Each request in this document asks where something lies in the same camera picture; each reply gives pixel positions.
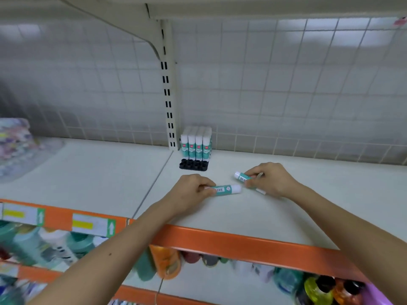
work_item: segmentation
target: purple bottle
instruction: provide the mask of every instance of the purple bottle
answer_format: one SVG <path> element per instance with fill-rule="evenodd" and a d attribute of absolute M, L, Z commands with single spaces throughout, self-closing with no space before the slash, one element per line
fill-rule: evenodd
<path fill-rule="evenodd" d="M 364 305 L 392 305 L 392 303 L 373 284 L 369 283 L 363 292 Z"/>

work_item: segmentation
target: person's left hand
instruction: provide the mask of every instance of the person's left hand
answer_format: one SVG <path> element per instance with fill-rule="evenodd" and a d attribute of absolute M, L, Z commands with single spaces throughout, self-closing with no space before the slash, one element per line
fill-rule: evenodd
<path fill-rule="evenodd" d="M 180 215 L 216 194 L 216 189 L 205 188 L 206 186 L 216 184 L 199 174 L 183 175 L 161 202 L 172 205 L 174 215 Z"/>

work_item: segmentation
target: orange bottle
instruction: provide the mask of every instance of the orange bottle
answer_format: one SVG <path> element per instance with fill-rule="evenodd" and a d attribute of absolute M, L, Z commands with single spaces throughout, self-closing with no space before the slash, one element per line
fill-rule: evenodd
<path fill-rule="evenodd" d="M 172 279 L 181 271 L 180 252 L 173 248 L 150 245 L 157 274 L 162 279 Z"/>
<path fill-rule="evenodd" d="M 361 291 L 364 286 L 364 283 L 358 281 L 337 278 L 332 290 L 333 298 L 339 305 L 363 305 Z"/>

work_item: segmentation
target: forearm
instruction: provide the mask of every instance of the forearm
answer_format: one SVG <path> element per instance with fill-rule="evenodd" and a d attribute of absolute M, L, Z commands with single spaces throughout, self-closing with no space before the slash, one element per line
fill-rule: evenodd
<path fill-rule="evenodd" d="M 173 214 L 170 204 L 157 202 L 138 220 L 71 266 L 30 305 L 106 305 L 141 253 Z"/>
<path fill-rule="evenodd" d="M 287 195 L 394 305 L 407 304 L 407 243 L 298 184 Z"/>

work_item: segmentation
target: black holder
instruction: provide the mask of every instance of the black holder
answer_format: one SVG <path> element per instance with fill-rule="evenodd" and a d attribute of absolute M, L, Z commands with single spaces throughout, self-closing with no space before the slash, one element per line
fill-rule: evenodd
<path fill-rule="evenodd" d="M 180 169 L 206 171 L 208 169 L 208 161 L 194 161 L 192 159 L 182 159 Z"/>

